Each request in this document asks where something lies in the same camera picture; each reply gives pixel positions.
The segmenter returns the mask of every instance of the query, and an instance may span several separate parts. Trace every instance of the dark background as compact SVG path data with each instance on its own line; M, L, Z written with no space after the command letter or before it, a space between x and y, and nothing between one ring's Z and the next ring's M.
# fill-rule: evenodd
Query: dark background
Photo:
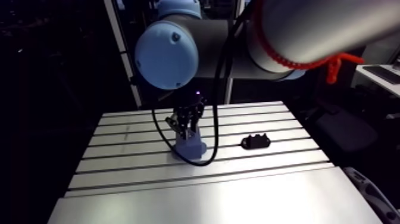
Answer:
M127 50L132 51L154 20L155 10L144 0L126 1L125 6L118 16ZM233 1L210 1L209 6L204 9L208 18L233 17ZM3 131L5 146L11 148L10 214L18 220L15 223L46 223L101 114L138 108L102 1L1 1L0 30ZM362 47L354 52L363 51ZM329 93L332 87L324 84L324 69L279 83L235 80L231 103L291 102ZM349 75L335 88L349 86L354 69L344 63L341 72ZM145 99L164 93L140 76L137 81ZM212 84L210 79L195 78L185 89L200 90L209 98ZM220 103L224 87L221 83ZM171 107L171 100L158 107Z

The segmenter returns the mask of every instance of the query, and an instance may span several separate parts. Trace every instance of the metal plate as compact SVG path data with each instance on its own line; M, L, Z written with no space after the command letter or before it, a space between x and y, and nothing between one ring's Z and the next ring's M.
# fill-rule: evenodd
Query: metal plate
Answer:
M219 117L218 124L222 125L233 125L238 123L256 123L256 122L269 122L278 120L292 120L295 119L290 112L279 112L279 113L268 113L268 114L248 114L237 116L235 119L232 117ZM158 122L161 130L168 130L170 127L165 121ZM199 121L200 127L209 127L214 125L212 117L202 118ZM133 133L133 132L145 132L149 130L155 130L154 122L146 123L135 123L135 124L123 124L123 125L107 125L98 126L94 135L107 135L113 133Z
M316 146L316 143L312 139L301 139L309 137L304 129L280 130L276 132L267 132L267 134L268 137L272 139L272 141L291 140L295 138L300 138L300 140L290 141L290 143L296 145L304 145L305 148ZM239 134L239 135L222 136L219 139L220 141L219 146L228 147L232 145L237 145L238 140L241 140L246 136L248 135ZM207 144L208 148L212 148L214 146L213 136L203 138L202 140ZM106 145L106 146L87 148L85 154L83 155L83 158L118 157L124 155L166 153L169 151L170 149L163 141L144 142L137 144L123 144L123 145Z
M281 102L220 107L219 151L215 161L207 167L192 167L173 158L165 142L160 141L150 111L104 117L102 121L108 123L97 128L77 174L70 182L67 195L191 185L237 179L242 175L254 177L261 173L267 175L332 166ZM167 114L163 111L156 111L157 116L165 117ZM212 116L210 108L205 115ZM138 118L140 123L132 123ZM202 160L207 160L214 147L212 117L202 118L199 125L202 140L208 147ZM175 133L169 129L163 132L174 144ZM244 137L257 133L267 134L272 141L270 147L244 150L238 146Z
M261 114L261 113L276 113L289 111L285 105L268 105L268 106L253 106L253 107L238 107L238 108L222 108L218 109L218 117L223 116L234 116L234 115L245 115L245 114ZM157 120L163 121L171 113L158 113L155 115ZM212 117L213 111L205 110L203 118ZM132 116L118 116L118 117L103 117L100 119L99 125L117 125L117 124L128 124L128 123L143 123L152 122L152 116L150 114L138 114Z
M224 108L238 108L238 107L252 107L252 106L263 106L263 105L280 105L283 104L282 101L272 101L272 102L250 102L246 104L226 104L218 105L218 109ZM211 110L212 106L206 106L204 110ZM150 110L138 110L138 111L125 111L125 112L115 112L115 113L105 113L102 117L117 117L117 116L131 116L138 114L150 114ZM157 109L155 113L172 113L172 108L168 109Z
M312 139L302 139L294 141L273 142L268 148L257 150L244 150L240 146L220 148L216 160L245 158L255 155L269 155L277 153L289 153L300 150L317 149L318 145ZM204 160L211 157L213 149L208 149L203 155ZM172 164L182 164L182 161L173 159L171 153L166 148L164 153L128 155L124 157L98 158L82 160L76 172L99 172L101 170L117 170L126 168L137 168L146 166L165 166Z
M211 175L248 172L251 170L270 169L321 161L329 161L329 159L322 150L312 150L214 161L206 167L194 167L188 164L182 164L178 166L87 173L74 175L69 188L87 189L105 186L134 185L156 181L173 181L183 178L193 179Z
M59 199L49 224L381 223L338 167Z
M282 129L296 129L301 128L301 125L296 120L287 120L279 122L263 122L263 123L251 123L251 124L239 124L220 126L218 128L219 134L232 135L237 133L252 133L252 132L266 132L269 130L282 130ZM172 130L166 130L163 132L167 139L174 139L175 132ZM213 127L201 127L201 136L214 136ZM126 144L132 142L148 142L160 140L160 134L157 131L152 132L138 132L138 133L125 133L116 135L101 135L94 136L89 145L112 145L112 144Z
M86 195L98 195L98 194L110 194L116 192L129 192L129 191L141 191L141 190L149 190L149 189L159 189L159 188L171 188L175 186L188 186L188 185L197 185L201 183L215 183L215 182L223 182L223 181L232 181L238 179L245 178L255 178L260 176L269 176L269 175L278 175L282 173L293 173L293 172L302 172L306 170L317 170L328 167L334 167L331 163L312 163L312 164L303 164L299 166L289 166L289 167L281 167L275 169L265 169L265 170L254 170L251 172L245 173L234 173L228 175L221 176L210 176L207 178L197 178L197 179L187 179L187 180L179 180L179 181L165 181L158 183L147 183L141 185L128 185L128 186L115 186L111 188L98 188L98 189L89 189L89 190L78 190L78 191L67 191L65 193L65 197L80 197Z

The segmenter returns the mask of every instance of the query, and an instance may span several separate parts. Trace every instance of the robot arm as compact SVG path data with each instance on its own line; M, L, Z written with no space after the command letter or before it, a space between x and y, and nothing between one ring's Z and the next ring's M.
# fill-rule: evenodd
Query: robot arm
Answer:
M266 79L282 79L293 69L323 64L400 28L399 0L253 1L246 38L239 43L247 58L234 58L236 64L251 61L240 66L249 77L260 70ZM211 77L229 23L201 20L199 2L193 0L162 0L158 9L160 20L148 27L135 50L142 76L161 89L177 89L194 76Z

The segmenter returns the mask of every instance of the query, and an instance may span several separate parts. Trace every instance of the cable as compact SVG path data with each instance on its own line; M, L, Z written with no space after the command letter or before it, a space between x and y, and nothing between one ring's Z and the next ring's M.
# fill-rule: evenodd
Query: cable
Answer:
M226 38L224 45L222 46L221 49L221 54L220 57L218 59L218 63L217 63L217 68L215 70L215 74L214 74L214 80L213 80L213 84L212 84L212 118L214 120L214 151L212 152L211 157L205 161L205 162L194 162L194 161L190 161L187 158L185 158L184 156L182 156L180 153L178 153L174 147L170 144L170 142L168 141L168 139L164 136L163 132L160 129L160 126L158 125L157 122L157 118L155 117L155 111L154 111L154 107L152 107L151 109L151 115L153 117L153 122L155 127L157 128L158 133L160 134L162 140L168 145L168 147L171 149L171 151L173 153L175 153L175 155L177 155L181 160L183 160L184 162L193 165L193 166L207 166L210 163L212 163L215 159L215 157L217 156L217 152L218 152L218 138L219 138L219 133L218 133L218 87L219 87L219 83L220 83L220 75L221 75L221 71L222 71L222 67L225 63L225 71L224 71L224 77L229 77L230 71L232 69L232 63L233 63L233 58L232 58L232 45L233 45L233 41L235 39L235 33L238 30L238 28L240 27L240 25L250 16L250 13L252 12L253 9L253 5L254 5L255 0L251 1L247 7L243 10L243 12L241 13L241 15L237 18L235 24L233 25L233 27L229 30L228 33L228 37Z

